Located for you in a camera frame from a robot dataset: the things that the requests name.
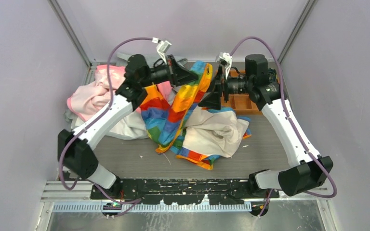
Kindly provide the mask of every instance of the crumpled fabric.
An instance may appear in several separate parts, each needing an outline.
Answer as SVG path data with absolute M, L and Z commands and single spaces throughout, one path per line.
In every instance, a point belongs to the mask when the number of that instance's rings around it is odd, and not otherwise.
M 140 105 L 149 137 L 158 144 L 157 153 L 171 150 L 200 167 L 213 169 L 220 156 L 231 157 L 243 138 L 250 136 L 249 121 L 238 119 L 233 109 L 206 111 L 198 107 L 209 88 L 212 66 L 198 61 L 191 68 L 198 80 L 183 85 L 172 105 L 155 86 Z
M 118 89 L 125 80 L 124 73 L 124 67 L 110 66 L 111 84 L 114 90 Z M 160 91 L 165 93 L 164 97 L 168 101 L 170 101 L 170 97 L 174 97 L 169 82 L 160 83 L 157 86 Z M 99 65 L 94 74 L 94 82 L 78 87 L 76 92 L 67 100 L 69 110 L 78 116 L 78 118 L 73 119 L 72 128 L 78 127 L 89 120 L 110 101 L 109 88 L 106 65 Z M 145 124 L 141 119 L 140 112 L 140 108 L 137 108 L 119 121 L 109 131 L 108 135 L 124 140 L 146 138 Z

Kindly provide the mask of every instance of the light purple wall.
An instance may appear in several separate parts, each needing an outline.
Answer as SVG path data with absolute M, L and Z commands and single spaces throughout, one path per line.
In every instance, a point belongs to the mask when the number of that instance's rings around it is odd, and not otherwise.
M 334 161 L 342 230 L 370 230 L 370 1 L 318 1 L 283 66 L 298 121 Z
M 0 0 L 0 231 L 33 230 L 86 66 L 45 0 Z
M 256 35 L 280 53 L 307 0 L 59 0 L 87 55 L 106 61 L 117 44 L 133 37 L 172 42 L 169 53 L 214 61 L 242 38 Z M 126 52 L 155 53 L 155 45 L 133 42 Z M 268 55 L 258 42 L 240 46 L 243 61 L 252 52 Z

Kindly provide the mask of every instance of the pink towel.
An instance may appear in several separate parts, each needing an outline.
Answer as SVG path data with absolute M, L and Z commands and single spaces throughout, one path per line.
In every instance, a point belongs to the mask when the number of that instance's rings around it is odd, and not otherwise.
M 111 84 L 114 90 L 118 89 L 125 80 L 124 73 L 124 67 L 110 66 Z M 67 99 L 69 109 L 83 121 L 89 120 L 110 101 L 106 65 L 97 66 L 94 78 L 94 82 L 78 87 L 76 92 Z M 172 89 L 170 83 L 160 83 L 158 89 L 162 96 L 168 100 Z

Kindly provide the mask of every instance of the debris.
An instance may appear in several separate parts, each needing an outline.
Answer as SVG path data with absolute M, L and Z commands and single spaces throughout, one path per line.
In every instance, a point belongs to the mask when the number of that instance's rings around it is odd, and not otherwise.
M 163 153 L 163 154 L 164 154 L 165 158 L 167 158 L 168 162 L 169 162 L 169 163 L 170 163 L 170 165 L 171 165 L 171 161 L 168 159 L 167 155 L 166 155 L 165 153 Z

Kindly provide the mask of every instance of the white bracket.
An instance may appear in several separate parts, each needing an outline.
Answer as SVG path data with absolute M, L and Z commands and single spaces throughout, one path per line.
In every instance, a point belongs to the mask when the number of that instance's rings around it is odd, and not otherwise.
M 165 53 L 168 51 L 171 45 L 172 44 L 168 40 L 165 41 L 160 40 L 157 45 L 157 53 L 159 54 L 159 56 L 161 57 L 165 64 L 168 64 L 167 56 Z
M 225 69 L 225 80 L 227 80 L 232 67 L 232 56 L 229 53 L 221 52 L 216 57 L 215 61 Z

